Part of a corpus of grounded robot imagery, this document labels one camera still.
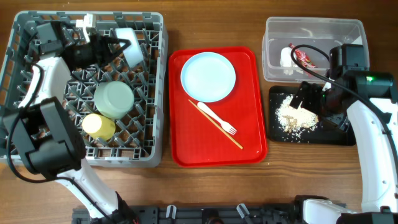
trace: wooden chopstick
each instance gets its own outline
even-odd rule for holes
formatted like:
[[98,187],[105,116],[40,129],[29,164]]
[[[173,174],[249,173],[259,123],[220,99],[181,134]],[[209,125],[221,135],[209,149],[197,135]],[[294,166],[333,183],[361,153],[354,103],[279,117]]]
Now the wooden chopstick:
[[213,121],[213,119],[211,119],[205,112],[203,112],[196,104],[194,104],[194,102],[192,102],[191,100],[188,100],[194,107],[196,107],[198,109],[198,111],[200,111],[203,115],[205,115],[205,117],[207,119],[209,119],[209,121],[211,121],[220,131],[222,131],[232,142],[235,143],[235,145],[237,145],[240,149],[243,149],[243,146],[241,146],[237,141],[235,141],[235,139],[233,139],[226,131],[224,131],[224,129],[222,127],[220,127],[215,121]]

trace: white fork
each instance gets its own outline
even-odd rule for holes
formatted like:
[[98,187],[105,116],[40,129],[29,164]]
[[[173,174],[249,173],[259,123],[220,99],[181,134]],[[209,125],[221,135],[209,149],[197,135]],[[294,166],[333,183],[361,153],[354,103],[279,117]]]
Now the white fork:
[[217,114],[215,114],[206,104],[202,102],[198,102],[198,107],[204,111],[206,114],[214,118],[216,121],[218,121],[221,125],[221,127],[228,133],[234,135],[236,132],[238,132],[232,125],[230,125],[228,122],[223,121]]

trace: red placemat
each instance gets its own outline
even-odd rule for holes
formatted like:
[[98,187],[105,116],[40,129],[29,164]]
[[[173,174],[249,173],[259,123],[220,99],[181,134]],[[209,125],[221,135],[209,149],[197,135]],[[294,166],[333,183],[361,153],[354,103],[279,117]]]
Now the red placemat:
[[[181,70],[195,54],[214,52],[233,65],[236,83],[224,99],[206,103],[238,132],[233,138],[240,150],[188,100],[197,103],[182,88]],[[169,59],[169,93],[172,156],[182,167],[205,167],[261,162],[268,152],[256,57],[246,47],[179,50]]]

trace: dish rack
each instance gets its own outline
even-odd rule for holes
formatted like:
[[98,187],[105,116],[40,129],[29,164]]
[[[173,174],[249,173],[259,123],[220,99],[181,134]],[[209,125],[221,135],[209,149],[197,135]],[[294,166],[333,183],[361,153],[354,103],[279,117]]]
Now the dish rack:
[[[73,74],[87,82],[70,80],[65,88],[63,107],[69,113],[83,136],[86,158],[90,165],[103,167],[155,167],[162,155],[163,94],[167,61],[168,35],[163,17],[157,12],[53,12],[22,11],[14,19],[6,56],[0,73],[0,117],[6,109],[16,109],[25,97],[32,74],[25,70],[24,60],[31,61],[37,54],[39,39],[27,43],[36,26],[50,21],[63,21],[75,26],[77,19],[87,13],[97,16],[96,31],[105,36],[116,37],[115,28],[131,27],[137,35],[144,54],[144,61],[129,68],[123,55],[109,65],[99,68],[92,65]],[[64,29],[65,37],[84,42],[81,29],[79,35],[72,29]],[[122,119],[116,120],[114,136],[105,141],[93,139],[81,126],[83,118],[98,113],[93,101],[94,92],[100,82],[122,81],[133,90],[135,101],[132,110]],[[0,162],[6,162],[5,147],[7,131],[0,121]],[[33,138],[50,133],[41,129]],[[14,163],[22,164],[19,155],[11,156]]]

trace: table surface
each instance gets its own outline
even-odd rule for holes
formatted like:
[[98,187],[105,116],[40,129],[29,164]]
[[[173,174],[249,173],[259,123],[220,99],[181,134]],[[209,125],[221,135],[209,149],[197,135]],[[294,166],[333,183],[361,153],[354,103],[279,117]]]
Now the table surface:
[[[152,11],[164,16],[169,54],[179,49],[249,47],[257,58],[264,111],[275,83],[262,74],[261,49],[270,16],[335,17],[363,22],[371,70],[396,73],[398,1],[192,1],[192,0],[13,0],[0,7],[0,55],[4,55],[14,16],[40,11]],[[260,164],[183,169],[170,153],[168,91],[162,162],[151,169],[95,168],[130,205],[236,205],[289,202],[298,194],[322,195],[360,209],[361,169],[356,146],[277,143]],[[81,203],[57,183],[28,184],[0,164],[0,223],[70,223]]]

